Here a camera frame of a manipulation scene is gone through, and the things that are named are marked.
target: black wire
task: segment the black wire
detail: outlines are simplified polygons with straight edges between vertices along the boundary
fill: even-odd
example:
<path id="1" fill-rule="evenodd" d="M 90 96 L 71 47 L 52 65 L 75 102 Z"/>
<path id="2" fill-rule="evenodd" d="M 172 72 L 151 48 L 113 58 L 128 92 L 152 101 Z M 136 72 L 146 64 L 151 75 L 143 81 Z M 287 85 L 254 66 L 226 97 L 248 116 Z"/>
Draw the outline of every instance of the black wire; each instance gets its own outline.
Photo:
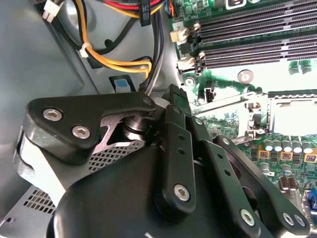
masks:
<path id="1" fill-rule="evenodd" d="M 118 37 L 114 40 L 114 42 L 110 45 L 110 47 L 105 48 L 104 50 L 98 50 L 96 51 L 99 55 L 105 55 L 108 54 L 110 51 L 113 51 L 124 39 L 124 37 L 128 34 L 129 30 L 133 26 L 133 24 L 137 21 L 136 18 L 131 17 L 128 23 L 125 25 L 123 30 L 120 32 Z"/>
<path id="2" fill-rule="evenodd" d="M 156 63 L 154 65 L 154 67 L 151 70 L 151 73 L 150 73 L 148 80 L 146 80 L 140 84 L 139 91 L 142 91 L 142 92 L 145 92 L 146 89 L 149 86 L 151 86 L 151 83 L 153 83 L 153 75 L 154 75 L 154 72 L 158 66 L 157 63 L 160 61 L 160 59 L 162 57 L 163 48 L 164 48 L 164 32 L 163 32 L 163 26 L 161 23 L 160 12 L 158 11 L 157 13 L 154 14 L 154 16 L 155 16 L 155 24 L 158 25 L 158 29 L 159 29 L 159 31 L 158 31 L 158 33 L 159 33 L 159 55 L 158 55 L 158 58 L 156 59 Z"/>
<path id="3" fill-rule="evenodd" d="M 153 67 L 149 74 L 149 77 L 143 81 L 139 86 L 139 91 L 144 92 L 146 90 L 146 87 L 148 85 L 149 80 L 152 79 L 154 74 L 155 65 L 158 62 L 158 54 L 159 54 L 159 27 L 158 27 L 158 21 L 157 21 L 157 14 L 154 14 L 152 16 L 152 29 L 153 29 L 153 35 L 154 35 L 154 52 L 153 52 Z"/>
<path id="4" fill-rule="evenodd" d="M 158 12 L 157 14 L 157 21 L 158 21 L 158 26 L 159 26 L 159 42 L 160 42 L 160 46 L 159 46 L 159 55 L 158 55 L 158 62 L 160 61 L 160 59 L 162 58 L 162 54 L 163 54 L 163 49 L 164 49 L 164 32 L 163 32 L 163 26 L 162 26 L 162 22 L 161 22 L 161 15 L 160 12 Z M 151 84 L 153 84 L 153 78 L 151 78 L 151 80 L 148 81 L 147 83 L 147 87 L 150 87 Z"/>

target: black plastic bracket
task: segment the black plastic bracket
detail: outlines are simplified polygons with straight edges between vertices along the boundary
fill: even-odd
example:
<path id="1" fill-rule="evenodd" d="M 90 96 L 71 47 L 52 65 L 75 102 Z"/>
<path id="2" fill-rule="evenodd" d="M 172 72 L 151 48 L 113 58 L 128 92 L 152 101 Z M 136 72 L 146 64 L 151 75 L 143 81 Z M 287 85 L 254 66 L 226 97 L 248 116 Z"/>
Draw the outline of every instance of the black plastic bracket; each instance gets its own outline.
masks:
<path id="1" fill-rule="evenodd" d="M 46 119 L 45 109 L 57 109 L 62 118 Z M 35 99 L 27 106 L 23 132 L 32 143 L 60 160 L 82 164 L 93 152 L 109 147 L 107 142 L 123 118 L 149 116 L 155 109 L 155 103 L 141 92 Z M 89 138 L 73 135 L 72 128 L 78 125 L 89 130 Z"/>
<path id="2" fill-rule="evenodd" d="M 194 212 L 196 188 L 191 133 L 185 129 L 185 113 L 175 105 L 165 112 L 161 178 L 156 205 L 170 221 Z"/>
<path id="3" fill-rule="evenodd" d="M 261 173 L 238 146 L 223 135 L 216 136 L 213 141 L 228 152 L 230 162 L 240 171 L 239 186 L 247 187 L 254 194 L 259 215 L 275 237 L 280 237 L 286 232 L 297 236 L 309 234 L 310 225 L 303 214 Z M 303 220 L 304 227 L 297 222 L 295 215 Z M 293 225 L 287 222 L 288 216 L 293 220 Z"/>
<path id="4" fill-rule="evenodd" d="M 233 237 L 264 237 L 260 236 L 261 221 L 253 212 L 224 150 L 211 143 L 207 129 L 199 118 L 190 117 L 187 121 L 193 136 L 194 158 L 200 158 L 198 160 L 205 166 L 223 225 Z M 252 221 L 249 224 L 245 221 L 246 213 Z"/>

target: screw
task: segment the screw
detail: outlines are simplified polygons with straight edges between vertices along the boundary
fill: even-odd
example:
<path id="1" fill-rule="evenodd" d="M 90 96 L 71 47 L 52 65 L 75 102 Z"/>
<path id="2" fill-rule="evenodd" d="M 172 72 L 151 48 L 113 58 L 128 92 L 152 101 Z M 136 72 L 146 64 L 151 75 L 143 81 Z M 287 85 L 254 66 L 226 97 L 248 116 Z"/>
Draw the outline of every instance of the screw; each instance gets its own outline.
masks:
<path id="1" fill-rule="evenodd" d="M 57 109 L 48 108 L 43 111 L 43 116 L 47 120 L 58 121 L 62 119 L 63 114 Z"/>
<path id="2" fill-rule="evenodd" d="M 222 139 L 222 141 L 223 141 L 225 144 L 227 144 L 227 145 L 229 145 L 229 144 L 230 144 L 230 142 L 228 141 L 228 139 L 227 139 L 227 138 L 223 138 L 223 139 Z"/>
<path id="3" fill-rule="evenodd" d="M 186 85 L 193 85 L 195 83 L 195 79 L 189 76 L 185 79 L 185 83 Z"/>
<path id="4" fill-rule="evenodd" d="M 149 106 L 152 105 L 152 102 L 148 99 L 148 98 L 144 98 L 143 102 L 145 102 L 146 104 L 148 104 Z"/>
<path id="5" fill-rule="evenodd" d="M 72 133 L 78 139 L 87 139 L 90 136 L 90 131 L 88 130 L 88 128 L 81 125 L 75 126 L 72 129 Z"/>
<path id="6" fill-rule="evenodd" d="M 202 120 L 200 120 L 199 118 L 195 118 L 195 122 L 197 122 L 199 125 L 203 124 Z"/>
<path id="7" fill-rule="evenodd" d="M 240 215 L 245 223 L 247 223 L 250 227 L 254 226 L 255 221 L 253 216 L 246 209 L 241 209 Z"/>
<path id="8" fill-rule="evenodd" d="M 298 216 L 297 214 L 295 214 L 294 217 L 295 217 L 296 221 L 297 221 L 302 227 L 305 227 L 305 226 L 306 226 L 305 222 L 303 221 L 303 219 L 302 219 L 300 216 Z"/>
<path id="9" fill-rule="evenodd" d="M 174 186 L 174 193 L 183 202 L 187 202 L 189 200 L 189 191 L 181 184 Z"/>
<path id="10" fill-rule="evenodd" d="M 173 107 L 174 111 L 177 112 L 178 114 L 180 114 L 180 110 L 177 107 Z"/>
<path id="11" fill-rule="evenodd" d="M 294 221 L 293 221 L 293 219 L 291 218 L 290 215 L 288 215 L 287 213 L 283 212 L 283 217 L 284 217 L 284 219 L 286 220 L 286 222 L 288 224 L 290 224 L 291 226 L 294 225 Z"/>
<path id="12" fill-rule="evenodd" d="M 265 130 L 263 130 L 263 129 L 257 130 L 257 134 L 259 134 L 259 135 L 263 135 L 264 133 L 265 133 Z"/>

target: white connector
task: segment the white connector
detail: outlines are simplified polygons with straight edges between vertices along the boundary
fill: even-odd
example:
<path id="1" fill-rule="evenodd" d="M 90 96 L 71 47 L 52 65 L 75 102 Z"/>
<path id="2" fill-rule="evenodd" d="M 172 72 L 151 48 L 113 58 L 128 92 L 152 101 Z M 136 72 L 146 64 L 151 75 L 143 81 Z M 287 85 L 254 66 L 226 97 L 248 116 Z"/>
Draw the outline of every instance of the white connector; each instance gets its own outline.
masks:
<path id="1" fill-rule="evenodd" d="M 172 42 L 182 42 L 186 40 L 187 37 L 189 37 L 189 29 L 186 27 L 183 27 L 177 31 L 172 31 L 170 33 L 170 37 L 172 39 Z"/>
<path id="2" fill-rule="evenodd" d="M 185 57 L 177 61 L 177 67 L 179 70 L 190 69 L 195 65 L 194 57 Z"/>
<path id="3" fill-rule="evenodd" d="M 52 0 L 47 0 L 44 6 L 44 13 L 42 15 L 43 19 L 45 19 L 46 21 L 48 21 L 49 23 L 51 23 L 54 19 L 54 17 L 57 16 L 61 6 L 64 3 L 62 3 L 61 5 L 57 5 L 55 2 L 53 2 Z"/>

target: cable bundle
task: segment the cable bundle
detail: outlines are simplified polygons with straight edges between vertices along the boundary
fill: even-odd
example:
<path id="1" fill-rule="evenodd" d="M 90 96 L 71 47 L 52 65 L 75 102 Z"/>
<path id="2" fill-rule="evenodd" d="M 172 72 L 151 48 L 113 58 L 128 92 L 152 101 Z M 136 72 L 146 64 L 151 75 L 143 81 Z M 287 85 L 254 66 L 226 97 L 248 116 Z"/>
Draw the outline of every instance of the cable bundle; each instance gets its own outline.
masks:
<path id="1" fill-rule="evenodd" d="M 55 1 L 55 3 L 61 5 L 64 1 L 65 0 L 58 0 Z M 70 43 L 70 45 L 78 50 L 82 56 L 85 55 L 85 57 L 90 57 L 99 62 L 101 65 L 114 70 L 128 73 L 145 73 L 146 80 L 140 84 L 139 91 L 150 94 L 158 78 L 159 70 L 162 64 L 164 34 L 159 9 L 165 4 L 165 0 L 151 1 L 151 18 L 155 39 L 153 59 L 149 56 L 145 56 L 133 61 L 116 61 L 108 59 L 102 55 L 107 54 L 115 49 L 131 29 L 132 25 L 137 21 L 137 18 L 140 18 L 139 15 L 137 15 L 140 8 L 138 5 L 124 5 L 114 1 L 105 0 L 105 5 L 125 15 L 131 16 L 131 19 L 123 28 L 117 39 L 115 39 L 113 42 L 111 40 L 106 40 L 106 43 L 110 42 L 107 44 L 106 49 L 94 50 L 89 42 L 87 34 L 87 10 L 85 2 L 84 0 L 73 0 L 73 2 L 77 10 L 81 45 L 78 45 L 71 39 L 71 37 L 69 37 L 57 17 L 52 22 L 54 28 L 60 32 L 61 35 Z"/>

